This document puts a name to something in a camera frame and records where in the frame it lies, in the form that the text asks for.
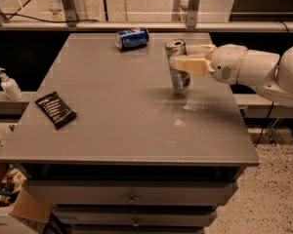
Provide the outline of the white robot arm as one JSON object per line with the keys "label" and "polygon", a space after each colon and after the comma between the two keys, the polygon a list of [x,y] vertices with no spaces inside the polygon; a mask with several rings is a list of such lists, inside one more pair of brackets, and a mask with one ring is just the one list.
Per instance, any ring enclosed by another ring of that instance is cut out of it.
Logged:
{"label": "white robot arm", "polygon": [[282,56],[234,44],[187,45],[186,52],[169,58],[177,70],[209,74],[217,82],[246,86],[262,98],[293,107],[293,47]]}

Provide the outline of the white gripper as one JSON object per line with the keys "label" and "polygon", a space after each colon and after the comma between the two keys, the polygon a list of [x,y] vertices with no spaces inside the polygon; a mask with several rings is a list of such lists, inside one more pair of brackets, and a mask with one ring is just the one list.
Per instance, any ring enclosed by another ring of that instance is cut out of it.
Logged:
{"label": "white gripper", "polygon": [[244,46],[227,44],[217,48],[215,45],[186,45],[186,57],[169,58],[173,68],[192,74],[205,76],[211,73],[216,81],[235,85],[237,83],[238,68],[248,49]]}

